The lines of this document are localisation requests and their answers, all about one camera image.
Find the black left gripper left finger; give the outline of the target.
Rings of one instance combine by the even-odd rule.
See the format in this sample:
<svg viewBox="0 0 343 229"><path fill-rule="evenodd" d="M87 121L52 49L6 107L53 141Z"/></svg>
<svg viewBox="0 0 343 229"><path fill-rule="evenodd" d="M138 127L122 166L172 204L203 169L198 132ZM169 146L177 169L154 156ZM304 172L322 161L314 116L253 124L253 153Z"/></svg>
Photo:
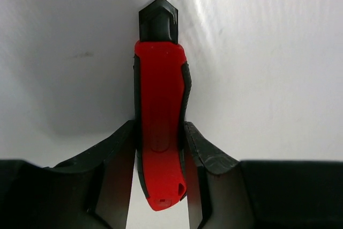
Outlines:
<svg viewBox="0 0 343 229"><path fill-rule="evenodd" d="M55 167L1 161L1 228L125 228L134 122Z"/></svg>

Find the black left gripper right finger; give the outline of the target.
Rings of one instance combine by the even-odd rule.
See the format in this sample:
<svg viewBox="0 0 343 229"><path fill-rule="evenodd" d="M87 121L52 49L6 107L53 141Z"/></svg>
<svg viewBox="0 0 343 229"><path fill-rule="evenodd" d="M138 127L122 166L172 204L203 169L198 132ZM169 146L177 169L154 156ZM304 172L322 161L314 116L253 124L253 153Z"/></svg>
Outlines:
<svg viewBox="0 0 343 229"><path fill-rule="evenodd" d="M184 125L191 228L342 228L339 161L238 161Z"/></svg>

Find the red knife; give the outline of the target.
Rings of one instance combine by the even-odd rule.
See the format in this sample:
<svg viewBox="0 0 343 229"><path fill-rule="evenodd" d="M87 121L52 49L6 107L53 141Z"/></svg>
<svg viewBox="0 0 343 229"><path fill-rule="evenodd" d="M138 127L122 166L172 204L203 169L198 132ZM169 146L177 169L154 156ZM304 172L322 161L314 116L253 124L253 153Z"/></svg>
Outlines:
<svg viewBox="0 0 343 229"><path fill-rule="evenodd" d="M137 168L149 206L162 211L187 192L182 136L191 78L178 42L177 8L153 0L138 19L133 66Z"/></svg>

